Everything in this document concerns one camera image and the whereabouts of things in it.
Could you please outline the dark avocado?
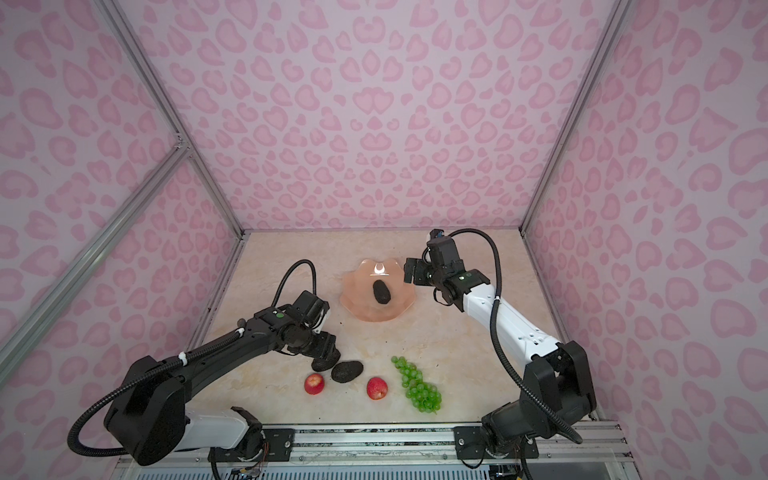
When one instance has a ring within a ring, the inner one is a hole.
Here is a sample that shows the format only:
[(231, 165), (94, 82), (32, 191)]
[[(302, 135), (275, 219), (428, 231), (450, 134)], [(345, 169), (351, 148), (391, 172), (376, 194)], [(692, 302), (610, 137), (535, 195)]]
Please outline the dark avocado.
[(357, 360), (340, 361), (331, 370), (331, 379), (337, 383), (349, 383), (364, 371), (364, 365)]
[(340, 358), (341, 358), (340, 352), (338, 350), (335, 350), (327, 358), (314, 359), (311, 363), (311, 368), (316, 373), (321, 373), (327, 370), (331, 370), (340, 361)]
[(392, 294), (383, 280), (375, 280), (372, 284), (373, 296), (380, 305), (387, 305), (392, 300)]

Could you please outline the red apple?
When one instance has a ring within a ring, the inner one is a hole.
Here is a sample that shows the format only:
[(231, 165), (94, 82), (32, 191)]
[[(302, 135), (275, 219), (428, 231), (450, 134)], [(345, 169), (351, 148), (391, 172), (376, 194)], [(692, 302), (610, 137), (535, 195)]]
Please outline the red apple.
[(304, 391), (308, 395), (318, 395), (325, 388), (324, 377), (320, 373), (313, 373), (306, 377), (304, 381)]
[(380, 377), (373, 377), (367, 382), (367, 395), (371, 400), (377, 401), (386, 397), (388, 394), (388, 384)]

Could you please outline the green grape bunch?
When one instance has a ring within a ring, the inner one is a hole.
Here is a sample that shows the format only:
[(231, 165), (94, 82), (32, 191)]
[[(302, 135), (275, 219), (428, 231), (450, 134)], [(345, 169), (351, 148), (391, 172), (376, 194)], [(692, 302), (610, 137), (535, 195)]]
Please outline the green grape bunch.
[(437, 413), (442, 407), (442, 395), (438, 387), (425, 380), (419, 367), (403, 356), (390, 359), (401, 377), (401, 386), (412, 406), (422, 413)]

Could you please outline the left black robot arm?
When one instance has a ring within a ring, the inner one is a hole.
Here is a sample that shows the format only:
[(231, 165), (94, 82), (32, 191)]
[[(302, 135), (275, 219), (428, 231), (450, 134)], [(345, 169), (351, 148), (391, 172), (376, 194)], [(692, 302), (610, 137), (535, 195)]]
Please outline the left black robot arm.
[(229, 459), (263, 452), (262, 425), (242, 407), (212, 415), (186, 405), (211, 383), (245, 362), (273, 351), (323, 360), (334, 357), (335, 337), (323, 331), (328, 302), (267, 308), (237, 328), (189, 352), (158, 361), (146, 356), (129, 369), (110, 400), (105, 428), (139, 465), (175, 451), (217, 449)]

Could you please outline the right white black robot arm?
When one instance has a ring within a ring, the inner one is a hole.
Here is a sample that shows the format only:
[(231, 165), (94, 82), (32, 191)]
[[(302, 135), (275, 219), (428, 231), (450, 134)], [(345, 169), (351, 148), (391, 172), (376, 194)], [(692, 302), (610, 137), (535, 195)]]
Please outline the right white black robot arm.
[(580, 445), (583, 436), (575, 424), (596, 408), (596, 397), (586, 351), (577, 342), (563, 343), (535, 326), (506, 301), (500, 262), (494, 278), (462, 261), (436, 266), (421, 258), (405, 263), (404, 281), (428, 286), (447, 295), (456, 306), (488, 329), (492, 348), (502, 367), (520, 389), (519, 399), (508, 402), (481, 419), (479, 444), (457, 455), (475, 459), (531, 453), (538, 438), (560, 436)]

